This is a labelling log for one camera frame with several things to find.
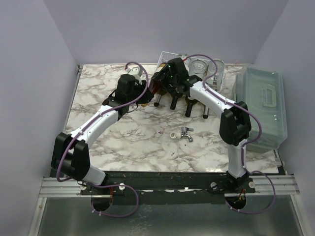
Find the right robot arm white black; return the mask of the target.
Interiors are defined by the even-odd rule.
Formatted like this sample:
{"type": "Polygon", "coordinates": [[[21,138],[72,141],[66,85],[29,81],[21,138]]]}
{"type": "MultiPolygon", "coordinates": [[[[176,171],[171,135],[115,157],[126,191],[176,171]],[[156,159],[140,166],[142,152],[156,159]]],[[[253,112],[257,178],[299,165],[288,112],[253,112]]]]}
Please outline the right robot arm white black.
{"type": "Polygon", "coordinates": [[[241,177],[246,174],[244,151],[252,129],[246,103],[227,99],[208,87],[200,77],[190,75],[181,58],[169,60],[154,74],[151,83],[169,93],[179,92],[195,99],[219,116],[219,135],[228,147],[227,172],[232,176],[227,179],[226,186],[233,193],[243,189],[241,177]]]}

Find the red wine bottle gold cap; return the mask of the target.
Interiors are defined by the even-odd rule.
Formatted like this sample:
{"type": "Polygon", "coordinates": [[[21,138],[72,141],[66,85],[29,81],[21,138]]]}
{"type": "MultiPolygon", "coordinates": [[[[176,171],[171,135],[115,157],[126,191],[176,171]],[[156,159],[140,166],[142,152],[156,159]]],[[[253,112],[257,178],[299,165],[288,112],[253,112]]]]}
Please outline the red wine bottle gold cap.
{"type": "Polygon", "coordinates": [[[165,66],[165,62],[158,65],[155,72],[153,73],[153,76],[151,77],[148,89],[146,90],[145,94],[139,99],[138,104],[146,106],[146,104],[149,103],[154,98],[154,96],[157,97],[159,92],[162,94],[162,96],[167,94],[167,91],[163,88],[161,81],[166,72],[164,68],[165,66]]]}

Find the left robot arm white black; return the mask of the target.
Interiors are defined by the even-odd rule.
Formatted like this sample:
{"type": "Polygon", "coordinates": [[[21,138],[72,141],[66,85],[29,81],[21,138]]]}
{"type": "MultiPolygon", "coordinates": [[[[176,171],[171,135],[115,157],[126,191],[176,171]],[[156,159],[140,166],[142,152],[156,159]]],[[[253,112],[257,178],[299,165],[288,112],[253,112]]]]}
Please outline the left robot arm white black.
{"type": "Polygon", "coordinates": [[[140,80],[135,75],[121,75],[117,88],[87,122],[70,134],[62,132],[56,137],[51,166],[57,171],[56,178],[59,182],[72,178],[91,183],[98,194],[108,191],[106,174],[91,164],[89,148],[107,128],[129,111],[130,105],[151,101],[153,94],[148,85],[148,78],[140,80]]]}

